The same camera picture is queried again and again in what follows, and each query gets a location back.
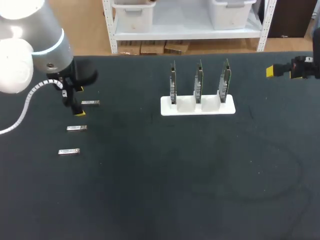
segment floor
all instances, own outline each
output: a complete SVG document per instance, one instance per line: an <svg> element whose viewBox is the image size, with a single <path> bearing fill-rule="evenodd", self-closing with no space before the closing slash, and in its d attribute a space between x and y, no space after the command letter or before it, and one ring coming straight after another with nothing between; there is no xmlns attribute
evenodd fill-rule
<svg viewBox="0 0 320 240"><path fill-rule="evenodd" d="M49 0L49 3L69 37L75 55L111 55L102 0ZM194 40L188 54L254 53L258 41L255 38ZM309 34L304 38L270 38L265 51L312 51L312 39Z"/></svg>

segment black mat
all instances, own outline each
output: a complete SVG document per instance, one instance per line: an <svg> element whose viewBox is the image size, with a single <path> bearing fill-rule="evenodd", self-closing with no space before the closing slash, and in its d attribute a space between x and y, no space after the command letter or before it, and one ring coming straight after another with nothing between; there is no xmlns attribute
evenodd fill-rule
<svg viewBox="0 0 320 240"><path fill-rule="evenodd" d="M74 117L46 86L0 136L0 239L319 239L320 81L266 79L297 55L92 57L99 80L77 97L100 107ZM161 116L170 63L191 95L201 59L214 94L227 57L235 115ZM1 129L27 92L0 94ZM69 148L81 154L58 156Z"/></svg>

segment white stand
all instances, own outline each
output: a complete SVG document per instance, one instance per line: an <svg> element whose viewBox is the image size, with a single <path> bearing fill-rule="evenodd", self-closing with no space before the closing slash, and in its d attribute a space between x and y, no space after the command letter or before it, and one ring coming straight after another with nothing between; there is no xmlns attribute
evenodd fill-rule
<svg viewBox="0 0 320 240"><path fill-rule="evenodd" d="M176 104L171 104L170 96L161 97L162 116L182 115L222 115L235 114L236 107L231 95L227 95L225 103L220 102L217 95L202 95L201 104L196 104L195 96L177 96Z"/></svg>

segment white coiled cable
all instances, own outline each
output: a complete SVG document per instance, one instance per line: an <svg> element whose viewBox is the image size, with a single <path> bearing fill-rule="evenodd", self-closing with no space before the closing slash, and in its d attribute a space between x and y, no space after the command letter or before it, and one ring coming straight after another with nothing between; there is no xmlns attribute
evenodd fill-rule
<svg viewBox="0 0 320 240"><path fill-rule="evenodd" d="M49 79L49 80L45 80L45 81L42 81L42 82L38 83L34 88L31 89L31 91L29 92L28 96L26 97L25 102L24 102L24 107L23 107L23 110L22 110L22 113L21 113L19 119L12 126L6 128L4 130L1 130L0 131L0 135L12 131L13 129L15 129L16 127L18 127L21 124L21 122L23 121L23 119L26 116L26 113L27 113L27 110L28 110L29 103L30 103L32 95L39 88L41 88L42 86L47 85L47 84L55 84L60 89L63 89L63 87L64 87L61 82L59 82L58 80L54 80L54 79Z"/></svg>

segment white storage bin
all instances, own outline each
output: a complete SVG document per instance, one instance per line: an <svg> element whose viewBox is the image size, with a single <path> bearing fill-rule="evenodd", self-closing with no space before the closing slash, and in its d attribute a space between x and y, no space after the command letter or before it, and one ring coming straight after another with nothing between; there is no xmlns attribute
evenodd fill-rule
<svg viewBox="0 0 320 240"><path fill-rule="evenodd" d="M257 0L209 0L210 18L215 30L242 29L252 4Z"/></svg>
<svg viewBox="0 0 320 240"><path fill-rule="evenodd" d="M118 24L124 33L147 33L152 27L156 3L143 5L113 4Z"/></svg>

